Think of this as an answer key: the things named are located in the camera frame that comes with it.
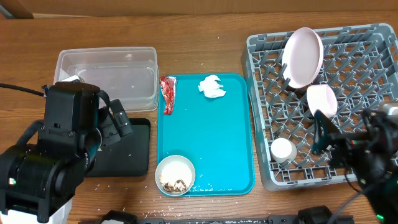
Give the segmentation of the pink white bowl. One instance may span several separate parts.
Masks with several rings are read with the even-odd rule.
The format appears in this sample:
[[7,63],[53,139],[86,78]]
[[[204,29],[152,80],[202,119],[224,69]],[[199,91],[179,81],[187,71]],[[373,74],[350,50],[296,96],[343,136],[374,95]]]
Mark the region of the pink white bowl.
[[334,91],[327,84],[310,85],[307,88],[307,102],[313,116],[320,110],[327,118],[331,118],[338,109]]

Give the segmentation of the white cup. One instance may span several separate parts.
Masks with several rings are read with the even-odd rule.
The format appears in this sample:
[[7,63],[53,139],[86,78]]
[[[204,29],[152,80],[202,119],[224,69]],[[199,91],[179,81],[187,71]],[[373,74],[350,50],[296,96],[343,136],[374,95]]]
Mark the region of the white cup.
[[292,141],[286,138],[278,138],[271,144],[271,154],[273,160],[282,164],[285,161],[292,161],[295,159],[297,148]]

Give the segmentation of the large white plate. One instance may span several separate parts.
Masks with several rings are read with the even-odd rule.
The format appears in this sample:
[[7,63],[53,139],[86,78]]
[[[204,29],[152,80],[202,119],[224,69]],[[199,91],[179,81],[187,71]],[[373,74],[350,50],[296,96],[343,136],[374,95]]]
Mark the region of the large white plate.
[[319,35],[308,27],[296,30],[288,39],[282,55],[285,80],[289,86],[302,88],[317,77],[323,62],[323,44]]

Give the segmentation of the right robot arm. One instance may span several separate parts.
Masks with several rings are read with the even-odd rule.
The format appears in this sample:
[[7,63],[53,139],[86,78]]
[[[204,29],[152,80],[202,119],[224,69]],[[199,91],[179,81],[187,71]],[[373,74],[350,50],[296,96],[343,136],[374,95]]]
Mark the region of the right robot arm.
[[342,133],[320,110],[314,115],[315,134],[312,153],[329,152],[331,168],[352,170],[361,187],[357,194],[333,214],[328,223],[351,201],[363,195],[380,223],[397,223],[397,116],[365,109],[363,132]]

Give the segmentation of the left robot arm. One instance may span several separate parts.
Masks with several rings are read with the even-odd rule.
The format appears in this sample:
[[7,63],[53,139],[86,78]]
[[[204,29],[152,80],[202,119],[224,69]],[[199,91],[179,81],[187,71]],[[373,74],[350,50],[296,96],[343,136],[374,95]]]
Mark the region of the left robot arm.
[[1,222],[66,223],[98,150],[131,134],[119,100],[95,85],[45,85],[42,120],[1,154]]

